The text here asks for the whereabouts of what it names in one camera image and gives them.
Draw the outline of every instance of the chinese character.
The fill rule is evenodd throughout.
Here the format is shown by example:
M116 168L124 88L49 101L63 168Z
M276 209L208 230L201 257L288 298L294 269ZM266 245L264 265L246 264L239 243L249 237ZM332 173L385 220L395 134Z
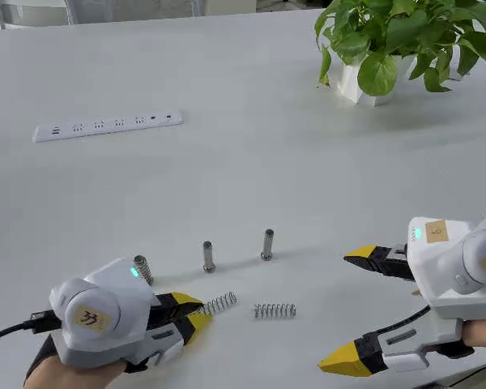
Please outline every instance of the chinese character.
M91 314L87 310L84 311L83 318L79 320L81 323L84 323L86 326L91 326L92 324L97 323L97 315Z

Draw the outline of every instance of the white flower pot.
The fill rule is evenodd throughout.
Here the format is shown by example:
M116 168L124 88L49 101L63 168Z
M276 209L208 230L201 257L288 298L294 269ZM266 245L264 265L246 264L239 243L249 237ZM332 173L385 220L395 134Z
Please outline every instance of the white flower pot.
M340 93L342 96L347 97L349 100L354 101L356 104L360 105L382 105L386 104L392 100L394 94L396 93L396 88L398 84L403 80L409 67L414 62L414 55L409 55L405 58L396 55L394 59L396 60L396 65L398 66L398 74L396 75L396 83L394 84L393 90L386 96L369 96L358 86L358 70L360 69L361 62L354 65L344 65L342 70L342 78L338 84Z

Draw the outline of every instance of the power strip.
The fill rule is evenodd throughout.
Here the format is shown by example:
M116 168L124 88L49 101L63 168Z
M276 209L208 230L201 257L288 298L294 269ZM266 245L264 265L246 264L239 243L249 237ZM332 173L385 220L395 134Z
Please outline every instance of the power strip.
M78 138L79 136L174 126L182 123L183 120L178 110L159 110L139 116L97 118L70 123L41 125L34 131L32 141L46 142L48 140Z

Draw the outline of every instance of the black cable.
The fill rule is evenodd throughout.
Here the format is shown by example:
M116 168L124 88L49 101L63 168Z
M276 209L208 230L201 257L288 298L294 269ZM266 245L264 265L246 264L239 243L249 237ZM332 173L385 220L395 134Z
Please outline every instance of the black cable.
M56 316L53 310L44 310L31 314L29 320L0 331L0 338L19 330L32 330L33 334L57 330L62 327L62 321Z
M5 335L9 335L12 332L19 331L19 330L29 330L31 329L26 323L20 323L16 324L15 326L8 327L5 330L0 331L0 338L2 338Z

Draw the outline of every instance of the metal spring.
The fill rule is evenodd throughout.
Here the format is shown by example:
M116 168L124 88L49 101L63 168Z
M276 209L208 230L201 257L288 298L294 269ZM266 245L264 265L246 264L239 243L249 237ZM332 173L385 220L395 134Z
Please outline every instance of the metal spring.
M149 266L147 264L147 260L142 255L137 255L133 259L133 263L137 268L137 271L140 273L142 277L146 280L148 285L153 284L153 277L151 276L151 270L149 270Z
M255 318L295 318L295 304L256 304Z
M222 310L226 310L228 307L236 304L236 295L234 292L225 293L223 296L219 296L214 300L204 302L203 306L198 308L199 314L218 314Z

